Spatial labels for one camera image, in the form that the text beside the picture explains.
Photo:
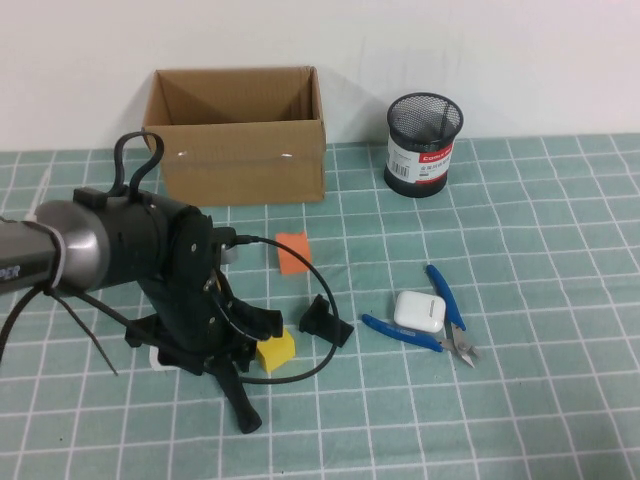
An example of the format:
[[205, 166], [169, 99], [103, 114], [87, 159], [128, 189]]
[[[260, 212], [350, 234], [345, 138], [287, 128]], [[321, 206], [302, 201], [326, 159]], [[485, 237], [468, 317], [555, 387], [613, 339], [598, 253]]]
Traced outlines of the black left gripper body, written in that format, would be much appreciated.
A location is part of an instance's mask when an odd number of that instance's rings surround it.
[[231, 324], [231, 302], [239, 298], [222, 265], [230, 250], [251, 238], [232, 227], [215, 227], [209, 216], [186, 205], [165, 209], [149, 204], [145, 221], [154, 269], [142, 278], [142, 290], [153, 315], [179, 346], [201, 358], [201, 374], [246, 373], [258, 341]]

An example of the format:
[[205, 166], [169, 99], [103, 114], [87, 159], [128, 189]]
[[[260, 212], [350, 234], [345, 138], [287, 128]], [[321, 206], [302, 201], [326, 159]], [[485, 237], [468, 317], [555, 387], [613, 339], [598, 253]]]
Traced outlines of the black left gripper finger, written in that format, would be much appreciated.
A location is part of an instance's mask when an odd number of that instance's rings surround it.
[[125, 331], [131, 348], [149, 347], [149, 363], [154, 371], [184, 370], [201, 374], [201, 358], [179, 346], [161, 323], [158, 315], [132, 320]]
[[231, 302], [231, 324], [239, 333], [255, 341], [281, 338], [284, 331], [280, 310], [259, 308], [239, 299]]

